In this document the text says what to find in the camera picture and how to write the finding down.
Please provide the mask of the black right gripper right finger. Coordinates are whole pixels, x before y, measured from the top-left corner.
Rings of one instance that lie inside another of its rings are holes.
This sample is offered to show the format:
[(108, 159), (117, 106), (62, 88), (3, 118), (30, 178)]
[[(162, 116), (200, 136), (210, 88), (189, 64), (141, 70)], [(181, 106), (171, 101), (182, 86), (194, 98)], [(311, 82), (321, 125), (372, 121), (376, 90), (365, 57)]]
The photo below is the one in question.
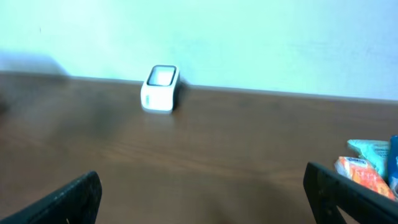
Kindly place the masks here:
[(340, 210), (358, 223), (397, 223), (397, 202), (320, 164), (307, 164), (303, 187), (317, 223), (345, 223)]

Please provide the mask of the blue Oreo cookie pack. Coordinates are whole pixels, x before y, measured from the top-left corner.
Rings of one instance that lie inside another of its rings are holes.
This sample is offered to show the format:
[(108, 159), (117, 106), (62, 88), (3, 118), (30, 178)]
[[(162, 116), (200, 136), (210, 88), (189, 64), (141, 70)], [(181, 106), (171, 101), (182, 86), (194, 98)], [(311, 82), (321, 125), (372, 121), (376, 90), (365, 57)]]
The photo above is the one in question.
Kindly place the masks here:
[(389, 186), (393, 194), (397, 197), (397, 160), (398, 160), (398, 142), (397, 135), (392, 136), (390, 139), (390, 150), (387, 157), (387, 174)]

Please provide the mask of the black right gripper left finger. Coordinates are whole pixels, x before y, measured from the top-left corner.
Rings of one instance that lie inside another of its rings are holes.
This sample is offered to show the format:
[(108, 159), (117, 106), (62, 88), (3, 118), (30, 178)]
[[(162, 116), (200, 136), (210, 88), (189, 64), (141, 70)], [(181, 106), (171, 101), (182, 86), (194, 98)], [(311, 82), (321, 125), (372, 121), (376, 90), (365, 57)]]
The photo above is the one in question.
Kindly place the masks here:
[(102, 196), (99, 175), (89, 171), (28, 207), (1, 220), (18, 223), (89, 223), (96, 221)]

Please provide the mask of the mint green wipes pack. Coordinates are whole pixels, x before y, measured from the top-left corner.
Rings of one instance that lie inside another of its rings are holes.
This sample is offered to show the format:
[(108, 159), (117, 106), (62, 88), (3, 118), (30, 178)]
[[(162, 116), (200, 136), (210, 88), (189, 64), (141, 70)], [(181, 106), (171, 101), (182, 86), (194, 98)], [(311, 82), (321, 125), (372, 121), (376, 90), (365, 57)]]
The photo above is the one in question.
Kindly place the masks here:
[(369, 161), (383, 179), (387, 179), (387, 157), (390, 151), (388, 141), (350, 139), (347, 140), (347, 146), (360, 158)]

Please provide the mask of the orange snack packet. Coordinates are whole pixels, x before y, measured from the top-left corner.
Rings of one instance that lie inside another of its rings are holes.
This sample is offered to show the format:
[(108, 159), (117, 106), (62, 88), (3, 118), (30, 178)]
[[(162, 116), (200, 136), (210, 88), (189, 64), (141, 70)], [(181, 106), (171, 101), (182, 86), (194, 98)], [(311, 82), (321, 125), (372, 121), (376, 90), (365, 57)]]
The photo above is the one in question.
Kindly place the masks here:
[(392, 190), (367, 160), (355, 157), (339, 157), (335, 162), (335, 169), (337, 173), (359, 185), (391, 200), (396, 199)]

